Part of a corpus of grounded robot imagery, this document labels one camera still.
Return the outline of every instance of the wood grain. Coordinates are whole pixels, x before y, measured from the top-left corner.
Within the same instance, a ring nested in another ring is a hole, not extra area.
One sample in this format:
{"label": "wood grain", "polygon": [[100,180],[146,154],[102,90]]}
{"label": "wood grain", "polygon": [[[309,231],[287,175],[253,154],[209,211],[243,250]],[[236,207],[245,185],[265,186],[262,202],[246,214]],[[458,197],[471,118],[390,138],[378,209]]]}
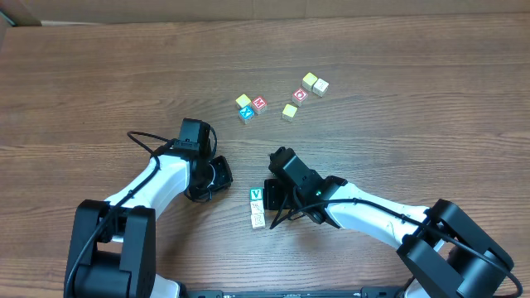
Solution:
{"label": "wood grain", "polygon": [[9,27],[10,26],[6,20],[0,17],[0,49],[2,49],[3,37],[6,35],[6,31]]}
{"label": "wood grain", "polygon": [[[251,229],[248,189],[270,176],[267,154],[286,146],[322,175],[400,203],[456,202],[527,285],[529,32],[527,14],[8,29],[0,296],[60,296],[76,206],[119,191],[147,164],[125,132],[175,137],[184,117],[215,127],[234,184],[210,204],[171,203],[157,223],[163,276],[226,291],[410,277],[391,248],[355,231],[306,219]],[[330,90],[283,121],[308,71]],[[242,93],[270,104],[246,126],[234,107]]]}

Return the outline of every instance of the wire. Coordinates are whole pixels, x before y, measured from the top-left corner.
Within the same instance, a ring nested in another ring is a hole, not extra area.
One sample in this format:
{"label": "wire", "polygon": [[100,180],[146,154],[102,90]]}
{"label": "wire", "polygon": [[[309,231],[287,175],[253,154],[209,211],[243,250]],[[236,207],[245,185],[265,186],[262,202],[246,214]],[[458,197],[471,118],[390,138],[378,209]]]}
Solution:
{"label": "wire", "polygon": [[515,275],[512,272],[510,272],[508,269],[506,269],[505,267],[501,267],[499,264],[491,261],[489,258],[487,258],[482,253],[475,251],[473,248],[468,247],[467,245],[461,243],[460,241],[454,240],[452,237],[450,237],[447,234],[441,232],[437,228],[433,228],[433,227],[431,227],[431,226],[429,226],[429,225],[427,225],[425,223],[419,222],[419,221],[417,221],[415,219],[411,219],[408,216],[406,216],[405,214],[400,214],[400,213],[395,212],[395,211],[393,211],[393,210],[391,210],[391,209],[389,209],[387,207],[384,207],[384,206],[382,206],[380,204],[376,204],[376,203],[374,203],[372,201],[369,201],[369,200],[366,200],[366,199],[357,199],[357,198],[353,198],[353,199],[333,199],[333,200],[328,200],[326,202],[319,202],[319,203],[315,203],[315,204],[310,204],[310,205],[307,205],[306,207],[299,208],[299,209],[295,210],[294,213],[289,212],[289,214],[283,216],[277,222],[276,222],[276,219],[275,219],[271,223],[271,228],[270,229],[275,228],[281,222],[285,221],[286,219],[289,219],[293,214],[298,214],[300,212],[306,211],[306,210],[311,209],[311,208],[319,207],[319,206],[324,206],[324,205],[328,205],[328,204],[338,204],[338,203],[353,203],[353,204],[370,205],[370,206],[372,206],[374,208],[380,209],[380,210],[382,210],[382,211],[384,211],[384,212],[386,212],[388,214],[391,214],[392,216],[395,216],[395,217],[401,219],[402,221],[408,222],[410,224],[414,224],[414,225],[418,226],[419,228],[422,228],[422,229],[426,230],[429,233],[433,233],[437,237],[439,237],[440,239],[442,239],[442,240],[444,240],[444,241],[446,241],[448,243],[452,243],[456,247],[458,247],[460,249],[463,249],[463,250],[467,251],[468,253],[472,254],[473,256],[475,256],[475,257],[481,259],[482,261],[488,263],[489,265],[491,265],[495,269],[497,269],[500,272],[502,272],[505,276],[507,276],[517,288],[517,291],[515,293],[513,293],[513,294],[502,295],[502,296],[493,296],[493,298],[516,298],[516,297],[519,297],[519,296],[521,296],[523,294],[523,285],[521,284],[519,279],[517,277],[515,277]]}
{"label": "wire", "polygon": [[212,155],[210,157],[210,160],[213,160],[215,157],[215,153],[217,153],[217,134],[215,133],[215,129],[213,127],[210,127],[210,130],[212,131],[212,134],[214,135],[214,149],[212,150]]}
{"label": "wire", "polygon": [[89,240],[83,246],[83,249],[81,249],[81,252],[79,253],[79,256],[77,257],[77,259],[74,262],[74,266],[72,266],[72,269],[70,270],[70,274],[68,275],[68,279],[66,280],[66,284],[65,284],[64,298],[68,298],[70,290],[73,290],[73,289],[70,289],[70,288],[72,287],[72,283],[74,281],[74,276],[77,273],[77,271],[78,271],[78,269],[80,267],[81,259],[86,254],[86,251],[89,249],[90,244],[93,243],[94,240],[101,235],[101,233],[103,232],[104,228],[107,228],[107,222],[110,219],[113,218],[113,216],[119,211],[119,208],[123,204],[125,204],[129,199],[131,199],[160,170],[160,160],[158,159],[158,156],[154,153],[154,151],[151,148],[149,148],[144,143],[140,142],[133,135],[152,137],[152,138],[156,138],[157,140],[164,141],[164,142],[169,142],[170,141],[168,139],[165,139],[164,137],[159,137],[159,136],[156,136],[156,135],[152,135],[150,133],[145,133],[145,132],[127,132],[127,136],[129,138],[131,138],[131,140],[133,140],[135,143],[137,143],[140,147],[142,147],[147,152],[149,152],[149,154],[151,154],[151,157],[153,157],[155,159],[157,164],[155,165],[155,168],[153,169],[151,174],[149,174],[149,176],[146,177],[146,179],[144,179],[142,182],[140,182],[140,184],[137,185],[134,189],[130,190],[127,193],[127,195],[125,195],[123,197],[123,199],[119,200],[114,206],[112,206],[110,208],[110,210],[107,212],[107,214],[103,217],[103,219],[101,219],[101,221],[98,223],[98,225],[96,226],[96,229],[92,232],[92,235],[90,235]]}

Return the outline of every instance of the toy block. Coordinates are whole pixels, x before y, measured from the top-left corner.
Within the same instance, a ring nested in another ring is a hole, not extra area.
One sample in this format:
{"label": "toy block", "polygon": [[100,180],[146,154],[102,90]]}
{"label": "toy block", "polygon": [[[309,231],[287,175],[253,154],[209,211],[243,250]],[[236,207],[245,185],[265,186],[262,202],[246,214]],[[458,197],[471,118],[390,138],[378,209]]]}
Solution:
{"label": "toy block", "polygon": [[239,110],[239,117],[247,124],[250,120],[254,119],[254,111],[249,106],[246,106]]}
{"label": "toy block", "polygon": [[298,88],[295,93],[292,94],[292,102],[296,103],[298,107],[301,107],[301,105],[304,103],[304,100],[306,100],[308,96],[309,94],[307,94],[304,89]]}
{"label": "toy block", "polygon": [[315,77],[314,74],[308,73],[304,77],[304,79],[301,81],[301,86],[304,87],[307,91],[311,91],[313,88],[313,85],[318,80],[317,77]]}
{"label": "toy block", "polygon": [[250,220],[252,221],[252,228],[265,228],[265,215],[263,214],[251,214]]}
{"label": "toy block", "polygon": [[261,96],[256,97],[252,101],[252,109],[256,114],[261,115],[263,112],[267,111],[267,100]]}
{"label": "toy block", "polygon": [[330,87],[328,82],[324,81],[323,79],[318,79],[315,85],[313,86],[313,92],[316,95],[322,97],[324,96],[325,92],[328,90],[328,87]]}
{"label": "toy block", "polygon": [[287,121],[292,121],[292,119],[295,117],[297,109],[297,107],[286,104],[282,112],[282,118],[286,119]]}
{"label": "toy block", "polygon": [[264,213],[265,209],[263,208],[263,200],[250,201],[250,209],[252,210],[252,214]]}
{"label": "toy block", "polygon": [[250,104],[250,99],[247,95],[243,94],[235,100],[235,103],[238,109],[242,109]]}
{"label": "toy block", "polygon": [[262,200],[263,199],[263,188],[250,189],[250,200]]}

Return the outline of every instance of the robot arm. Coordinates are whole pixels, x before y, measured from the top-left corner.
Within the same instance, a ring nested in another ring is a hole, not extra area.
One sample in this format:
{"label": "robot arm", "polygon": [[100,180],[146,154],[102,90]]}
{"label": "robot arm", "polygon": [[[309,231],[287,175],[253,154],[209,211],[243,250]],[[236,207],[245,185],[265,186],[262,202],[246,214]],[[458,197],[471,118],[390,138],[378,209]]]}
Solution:
{"label": "robot arm", "polygon": [[[356,229],[396,248],[416,278],[404,297],[491,297],[506,276],[522,292],[510,272],[512,258],[455,204],[443,199],[432,208],[393,203],[345,179],[321,178],[291,148],[279,148],[270,159],[277,178],[265,181],[264,208],[302,210],[317,224]],[[277,224],[274,220],[271,228]],[[447,259],[438,254],[444,241],[459,244]]]}
{"label": "robot arm", "polygon": [[[380,204],[417,221],[424,221],[427,207],[407,206],[379,198],[360,190],[355,184],[347,183],[330,197],[334,199],[366,199]],[[405,235],[413,235],[417,226],[403,222],[388,213],[366,204],[329,204],[325,208],[327,216],[341,228],[351,228],[366,233],[393,248],[399,248]]]}
{"label": "robot arm", "polygon": [[[232,173],[223,156],[214,158],[217,137],[212,128],[212,149],[210,129],[200,120],[184,119],[178,139],[150,151],[147,168],[123,190],[105,201],[86,200],[79,205],[66,265],[65,297],[178,296],[179,285],[156,274],[155,222],[180,193],[192,201],[207,202],[230,187]],[[123,243],[122,252],[98,250],[98,243],[110,241]]]}

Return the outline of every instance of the blue block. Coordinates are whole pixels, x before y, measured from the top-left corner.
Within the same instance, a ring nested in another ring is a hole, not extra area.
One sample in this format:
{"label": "blue block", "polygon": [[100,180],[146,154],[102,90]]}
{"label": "blue block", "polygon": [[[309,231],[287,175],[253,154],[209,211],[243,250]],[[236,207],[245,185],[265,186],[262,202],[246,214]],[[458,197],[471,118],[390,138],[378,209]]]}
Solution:
{"label": "blue block", "polygon": [[246,106],[239,110],[239,117],[247,124],[254,118],[254,111],[249,106]]}

